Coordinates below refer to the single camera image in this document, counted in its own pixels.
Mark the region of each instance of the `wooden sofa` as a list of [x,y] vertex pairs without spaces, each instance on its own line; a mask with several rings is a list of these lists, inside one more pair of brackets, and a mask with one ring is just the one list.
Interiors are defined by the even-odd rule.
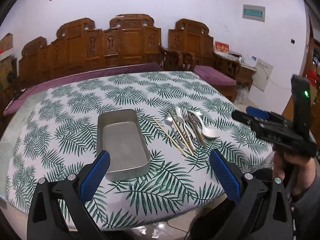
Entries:
[[182,66],[182,54],[161,46],[161,29],[145,14],[122,14],[107,30],[95,29],[89,18],[62,25],[57,39],[44,37],[27,43],[19,61],[21,88],[73,74],[116,66],[156,62],[164,70]]
[[231,102],[236,99],[240,63],[214,53],[214,40],[205,24],[181,19],[174,30],[169,30],[168,36],[169,49],[181,51],[184,56],[184,70],[199,75]]

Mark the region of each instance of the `cardboard box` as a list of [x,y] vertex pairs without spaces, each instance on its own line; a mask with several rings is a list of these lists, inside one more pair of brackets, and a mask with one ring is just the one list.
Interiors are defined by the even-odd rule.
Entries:
[[312,86],[312,85],[310,85],[310,101],[311,101],[311,105],[313,105],[313,102],[316,99],[317,93],[318,93],[317,88]]
[[6,51],[13,48],[13,35],[8,33],[0,40],[0,50]]
[[0,88],[7,89],[10,83],[7,81],[7,75],[12,71],[11,57],[6,57],[0,61]]

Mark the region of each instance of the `hand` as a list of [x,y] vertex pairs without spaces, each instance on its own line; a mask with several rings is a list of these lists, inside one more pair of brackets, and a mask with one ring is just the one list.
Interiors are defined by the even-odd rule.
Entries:
[[308,188],[316,177],[315,159],[307,156],[299,155],[296,151],[289,151],[279,145],[273,145],[275,151],[273,156],[273,178],[284,180],[284,168],[286,162],[292,163],[299,167],[297,183],[292,190],[292,195],[298,195]]

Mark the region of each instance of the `electrical box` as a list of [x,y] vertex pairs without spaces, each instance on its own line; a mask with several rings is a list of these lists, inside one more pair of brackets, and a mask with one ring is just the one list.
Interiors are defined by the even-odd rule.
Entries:
[[271,76],[273,66],[261,59],[257,59],[255,68],[257,69],[257,72],[252,76],[253,85],[264,92]]

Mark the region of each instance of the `screw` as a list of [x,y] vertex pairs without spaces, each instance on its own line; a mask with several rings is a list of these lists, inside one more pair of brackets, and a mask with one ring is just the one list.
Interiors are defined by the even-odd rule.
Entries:
[[280,184],[282,181],[281,181],[280,178],[275,178],[275,182],[276,182],[277,184]]
[[70,174],[68,176],[68,180],[74,180],[76,178],[76,175],[75,174]]
[[44,182],[45,182],[45,178],[40,178],[40,179],[38,180],[38,183],[40,183],[40,184],[44,184]]
[[245,177],[246,179],[248,179],[248,180],[253,179],[253,176],[252,176],[251,173],[246,173],[246,174],[244,175],[244,177]]

